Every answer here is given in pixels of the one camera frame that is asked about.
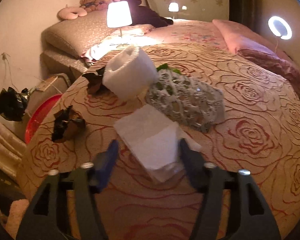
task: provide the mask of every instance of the beige pillow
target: beige pillow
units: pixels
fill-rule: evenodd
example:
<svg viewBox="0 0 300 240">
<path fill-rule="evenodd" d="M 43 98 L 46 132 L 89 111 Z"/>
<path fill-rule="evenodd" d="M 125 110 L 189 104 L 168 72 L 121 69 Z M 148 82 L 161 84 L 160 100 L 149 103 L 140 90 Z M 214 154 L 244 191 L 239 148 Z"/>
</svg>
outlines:
<svg viewBox="0 0 300 240">
<path fill-rule="evenodd" d="M 106 16 L 107 10 L 93 11 L 84 17 L 62 21 L 46 29 L 43 37 L 56 48 L 80 58 L 116 30 L 107 27 Z"/>
</svg>

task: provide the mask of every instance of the metal bolt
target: metal bolt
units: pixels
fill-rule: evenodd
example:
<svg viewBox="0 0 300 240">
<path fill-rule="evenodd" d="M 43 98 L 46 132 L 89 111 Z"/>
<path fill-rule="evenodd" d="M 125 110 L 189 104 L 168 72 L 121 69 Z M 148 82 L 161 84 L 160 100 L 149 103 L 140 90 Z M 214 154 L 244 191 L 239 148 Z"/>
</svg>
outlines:
<svg viewBox="0 0 300 240">
<path fill-rule="evenodd" d="M 205 166 L 207 169 L 214 169 L 217 165 L 215 165 L 214 163 L 204 163 L 203 166 Z"/>
<path fill-rule="evenodd" d="M 243 175 L 243 176 L 248 176 L 248 175 L 250 175 L 250 174 L 251 174 L 251 172 L 250 172 L 250 171 L 248 171 L 248 170 L 245 170 L 245 169 L 238 170 L 238 173 L 239 173 L 240 175 Z"/>
<path fill-rule="evenodd" d="M 80 167 L 83 169 L 90 169 L 93 167 L 93 163 L 82 163 Z"/>
<path fill-rule="evenodd" d="M 50 170 L 48 171 L 48 175 L 49 176 L 56 176 L 59 174 L 59 171 L 58 170 Z"/>
</svg>

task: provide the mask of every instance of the pink pillow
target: pink pillow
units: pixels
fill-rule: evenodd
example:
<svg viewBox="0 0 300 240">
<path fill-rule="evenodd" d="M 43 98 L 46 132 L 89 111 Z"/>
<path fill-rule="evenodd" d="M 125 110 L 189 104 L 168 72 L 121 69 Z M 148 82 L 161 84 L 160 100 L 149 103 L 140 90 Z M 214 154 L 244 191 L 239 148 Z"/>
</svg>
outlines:
<svg viewBox="0 0 300 240">
<path fill-rule="evenodd" d="M 282 50 L 275 54 L 271 42 L 242 24 L 226 20 L 212 22 L 220 30 L 231 53 L 289 80 L 300 98 L 300 71 L 288 55 Z"/>
<path fill-rule="evenodd" d="M 86 16 L 87 12 L 85 9 L 82 9 L 80 7 L 66 7 L 61 9 L 58 12 L 58 15 L 64 20 L 74 20 L 77 19 L 78 16 Z"/>
<path fill-rule="evenodd" d="M 258 66 L 289 80 L 300 99 L 300 71 L 293 63 L 281 59 L 276 55 L 249 48 L 239 49 L 237 54 Z"/>
<path fill-rule="evenodd" d="M 238 35 L 244 36 L 252 41 L 257 42 L 260 45 L 267 47 L 272 52 L 275 52 L 275 45 L 273 43 L 271 43 L 264 37 L 260 36 L 259 34 L 253 32 L 247 26 L 244 26 L 240 23 L 226 21 L 226 20 L 215 19 L 212 22 L 220 30 L 220 32 L 224 38 L 231 34 L 238 34 Z M 276 54 L 279 58 L 283 58 L 283 59 L 293 63 L 292 59 L 283 50 L 277 49 Z"/>
</svg>

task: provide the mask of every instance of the white lampshade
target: white lampshade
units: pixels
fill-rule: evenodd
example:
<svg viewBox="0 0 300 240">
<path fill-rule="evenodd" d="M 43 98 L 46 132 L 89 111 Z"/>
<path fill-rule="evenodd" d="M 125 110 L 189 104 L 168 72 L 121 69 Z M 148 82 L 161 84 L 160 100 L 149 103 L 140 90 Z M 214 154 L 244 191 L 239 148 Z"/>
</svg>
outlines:
<svg viewBox="0 0 300 240">
<path fill-rule="evenodd" d="M 178 12 L 179 5 L 176 2 L 172 2 L 169 4 L 169 12 Z"/>
<path fill-rule="evenodd" d="M 132 24 L 130 9 L 127 1 L 110 3 L 107 12 L 107 26 L 119 28 Z"/>
</svg>

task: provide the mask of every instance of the bedspread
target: bedspread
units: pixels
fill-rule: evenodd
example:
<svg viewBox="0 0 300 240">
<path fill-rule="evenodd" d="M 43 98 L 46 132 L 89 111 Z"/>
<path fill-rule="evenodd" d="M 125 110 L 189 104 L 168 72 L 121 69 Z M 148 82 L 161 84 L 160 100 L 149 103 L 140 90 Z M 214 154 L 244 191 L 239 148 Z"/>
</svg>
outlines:
<svg viewBox="0 0 300 240">
<path fill-rule="evenodd" d="M 210 46 L 175 43 L 146 46 L 144 50 L 156 66 L 168 63 L 182 74 L 223 91 L 223 123 L 206 134 L 181 128 L 204 146 L 202 154 L 207 161 L 229 171 L 251 171 L 285 237 L 300 219 L 300 101 L 290 83 Z M 109 52 L 88 71 L 105 66 L 118 52 Z M 95 196 L 109 239 L 188 239 L 201 194 L 190 186 L 184 172 L 153 184 L 113 128 L 118 119 L 142 107 L 144 98 L 123 102 L 109 91 L 91 96 L 87 84 L 83 77 L 75 81 L 27 146 L 17 174 L 24 194 L 30 199 L 50 169 L 75 169 L 118 139 L 120 154 L 108 187 Z M 81 113 L 87 128 L 75 141 L 52 143 L 53 114 L 69 105 Z M 74 225 L 73 194 L 69 193 L 69 198 Z M 225 233 L 228 208 L 226 192 L 219 237 Z M 76 227 L 73 234 L 78 237 Z"/>
<path fill-rule="evenodd" d="M 173 25 L 156 28 L 145 36 L 160 43 L 197 43 L 227 50 L 227 45 L 219 29 L 211 22 L 174 20 Z"/>
<path fill-rule="evenodd" d="M 141 25 L 145 35 L 139 36 L 137 29 L 133 35 L 122 35 L 120 38 L 117 31 L 103 39 L 103 41 L 88 49 L 82 55 L 88 65 L 96 63 L 109 51 L 116 49 L 121 43 L 134 44 L 135 46 L 147 46 L 162 43 L 197 43 L 224 50 L 228 50 L 227 44 L 219 29 L 211 22 L 191 21 L 175 19 L 173 25 L 151 29 L 148 25 Z"/>
</svg>

